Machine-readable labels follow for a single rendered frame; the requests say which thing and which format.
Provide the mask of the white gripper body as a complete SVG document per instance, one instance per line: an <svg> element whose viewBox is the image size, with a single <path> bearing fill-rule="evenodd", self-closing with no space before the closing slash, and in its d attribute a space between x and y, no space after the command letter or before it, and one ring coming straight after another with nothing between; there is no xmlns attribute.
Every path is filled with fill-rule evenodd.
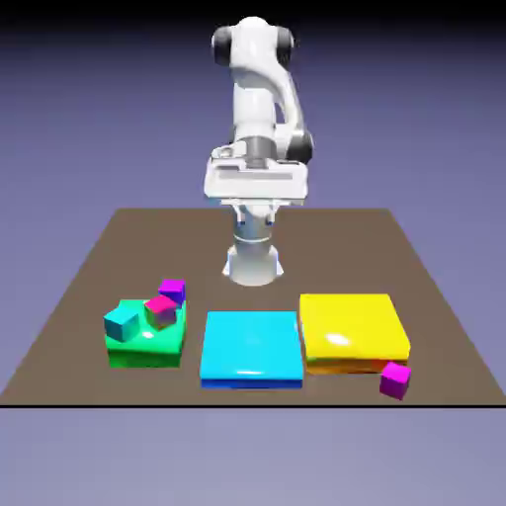
<svg viewBox="0 0 506 506"><path fill-rule="evenodd" d="M216 201L298 203L307 197L308 169L299 162L272 159L260 169L249 168L244 158L210 159L204 193Z"/></svg>

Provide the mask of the small purple cube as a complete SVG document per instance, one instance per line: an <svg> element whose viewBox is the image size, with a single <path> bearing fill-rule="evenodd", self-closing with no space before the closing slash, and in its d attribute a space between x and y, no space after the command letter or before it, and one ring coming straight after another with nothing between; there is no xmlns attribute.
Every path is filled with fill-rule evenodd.
<svg viewBox="0 0 506 506"><path fill-rule="evenodd" d="M186 282L184 279L163 279L158 287L158 293L170 298L178 307L181 307L186 300Z"/></svg>

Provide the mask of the small pink cube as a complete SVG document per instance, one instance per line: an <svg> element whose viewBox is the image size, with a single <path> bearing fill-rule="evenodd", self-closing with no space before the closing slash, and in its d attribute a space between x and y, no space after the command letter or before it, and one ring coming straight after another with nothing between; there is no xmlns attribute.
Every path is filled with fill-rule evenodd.
<svg viewBox="0 0 506 506"><path fill-rule="evenodd" d="M146 321L155 329L161 330L175 323L178 304L166 295L158 295L144 304Z"/></svg>

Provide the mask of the small teal cube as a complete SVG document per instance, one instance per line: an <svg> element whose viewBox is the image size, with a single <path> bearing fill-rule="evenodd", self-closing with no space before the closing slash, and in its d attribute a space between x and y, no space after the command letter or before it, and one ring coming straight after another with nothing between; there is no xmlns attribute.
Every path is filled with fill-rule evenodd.
<svg viewBox="0 0 506 506"><path fill-rule="evenodd" d="M105 333L108 337L126 342L139 332L138 312L131 307L118 306L104 316Z"/></svg>

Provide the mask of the small magenta cube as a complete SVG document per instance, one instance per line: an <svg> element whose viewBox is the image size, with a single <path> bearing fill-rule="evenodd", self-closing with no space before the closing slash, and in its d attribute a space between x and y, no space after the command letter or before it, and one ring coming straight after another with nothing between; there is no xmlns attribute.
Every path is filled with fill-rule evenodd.
<svg viewBox="0 0 506 506"><path fill-rule="evenodd" d="M379 392L402 400L409 388L411 369L405 365L389 362L381 372Z"/></svg>

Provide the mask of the large cyan box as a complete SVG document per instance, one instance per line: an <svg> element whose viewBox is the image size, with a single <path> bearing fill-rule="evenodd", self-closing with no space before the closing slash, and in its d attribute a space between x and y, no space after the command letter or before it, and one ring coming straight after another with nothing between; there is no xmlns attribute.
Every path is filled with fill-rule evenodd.
<svg viewBox="0 0 506 506"><path fill-rule="evenodd" d="M207 388L302 387L304 377L294 311L211 311L200 365Z"/></svg>

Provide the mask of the large yellow box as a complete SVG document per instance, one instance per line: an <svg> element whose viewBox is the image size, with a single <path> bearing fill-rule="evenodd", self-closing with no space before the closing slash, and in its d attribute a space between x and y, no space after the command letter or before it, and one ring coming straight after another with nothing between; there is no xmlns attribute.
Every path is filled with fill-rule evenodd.
<svg viewBox="0 0 506 506"><path fill-rule="evenodd" d="M408 363L411 344L387 294L302 294L298 316L310 374L374 374Z"/></svg>

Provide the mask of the large green box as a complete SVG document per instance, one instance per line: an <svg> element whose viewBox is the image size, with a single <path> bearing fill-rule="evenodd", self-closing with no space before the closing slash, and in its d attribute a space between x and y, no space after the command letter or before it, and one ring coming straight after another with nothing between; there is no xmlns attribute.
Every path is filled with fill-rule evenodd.
<svg viewBox="0 0 506 506"><path fill-rule="evenodd" d="M139 317L139 333L121 342L105 336L111 368L178 368L187 329L187 307L176 310L174 323L156 329L146 318L143 299L121 299L118 308L135 311Z"/></svg>

